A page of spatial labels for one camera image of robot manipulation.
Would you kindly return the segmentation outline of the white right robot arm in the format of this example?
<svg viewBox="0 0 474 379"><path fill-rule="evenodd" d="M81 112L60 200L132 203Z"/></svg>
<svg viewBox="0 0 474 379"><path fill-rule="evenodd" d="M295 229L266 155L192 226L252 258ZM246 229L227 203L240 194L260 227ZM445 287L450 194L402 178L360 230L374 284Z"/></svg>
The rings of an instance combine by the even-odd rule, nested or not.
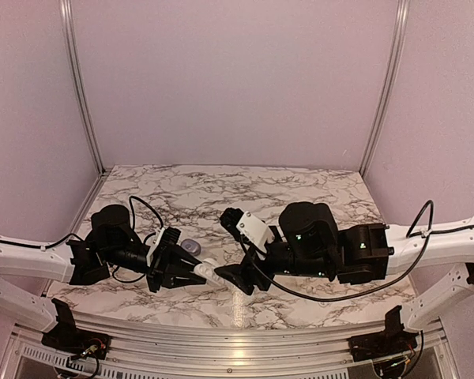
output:
<svg viewBox="0 0 474 379"><path fill-rule="evenodd" d="M278 275L318 277L351 285L402 280L414 268L452 264L453 270L420 297L386 314L386 328L375 346L393 353L453 303L474 294L474 216L454 222L410 227L384 223L338 228L325 203L286 206L277 227L250 212L227 208L221 226L241 245L238 264L214 272L242 292L269 289Z"/></svg>

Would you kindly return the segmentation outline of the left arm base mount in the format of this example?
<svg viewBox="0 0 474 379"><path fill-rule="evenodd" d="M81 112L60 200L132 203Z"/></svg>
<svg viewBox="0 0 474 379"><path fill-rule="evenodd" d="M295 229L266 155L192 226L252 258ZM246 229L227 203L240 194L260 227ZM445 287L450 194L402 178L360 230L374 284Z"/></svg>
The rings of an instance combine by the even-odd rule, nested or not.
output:
<svg viewBox="0 0 474 379"><path fill-rule="evenodd" d="M88 331L80 328L68 328L57 325L49 332L45 332L41 339L44 346L54 348L59 351L64 351L83 358L84 351L87 351L91 346L96 346L96 350L92 355L99 360L106 358L107 351L111 342L111 337L108 334Z"/></svg>

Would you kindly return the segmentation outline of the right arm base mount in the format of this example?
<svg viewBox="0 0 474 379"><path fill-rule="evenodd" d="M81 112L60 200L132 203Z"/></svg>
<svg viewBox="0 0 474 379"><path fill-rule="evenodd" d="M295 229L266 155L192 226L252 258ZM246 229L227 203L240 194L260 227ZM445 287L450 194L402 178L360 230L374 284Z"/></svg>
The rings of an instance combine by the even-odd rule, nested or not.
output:
<svg viewBox="0 0 474 379"><path fill-rule="evenodd" d="M418 333L391 333L383 330L348 339L350 354L354 362L383 358L416 348Z"/></svg>

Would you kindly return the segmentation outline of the purple earbud charging case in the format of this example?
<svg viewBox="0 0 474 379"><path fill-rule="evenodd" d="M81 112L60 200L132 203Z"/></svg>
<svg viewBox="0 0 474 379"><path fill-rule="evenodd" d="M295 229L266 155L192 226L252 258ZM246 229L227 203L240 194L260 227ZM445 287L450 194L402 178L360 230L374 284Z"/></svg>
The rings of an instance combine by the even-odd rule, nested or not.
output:
<svg viewBox="0 0 474 379"><path fill-rule="evenodd" d="M180 246L190 255L196 257L201 253L201 245L199 242L191 239L186 238L181 241Z"/></svg>

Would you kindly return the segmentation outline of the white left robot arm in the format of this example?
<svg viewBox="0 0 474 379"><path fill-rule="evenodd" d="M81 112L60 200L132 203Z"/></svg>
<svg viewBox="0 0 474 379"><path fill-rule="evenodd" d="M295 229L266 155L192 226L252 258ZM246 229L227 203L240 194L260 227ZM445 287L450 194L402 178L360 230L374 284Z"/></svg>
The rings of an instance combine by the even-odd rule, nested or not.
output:
<svg viewBox="0 0 474 379"><path fill-rule="evenodd" d="M73 326L70 308L57 299L46 300L2 280L24 276L90 286L110 277L118 266L145 275L149 290L202 285L195 273L201 263L179 244L180 231L161 228L152 245L132 228L130 212L123 205L108 205L91 217L92 229L82 241L70 239L51 244L0 238L0 313L21 325L49 333L67 351L78 351L84 334Z"/></svg>

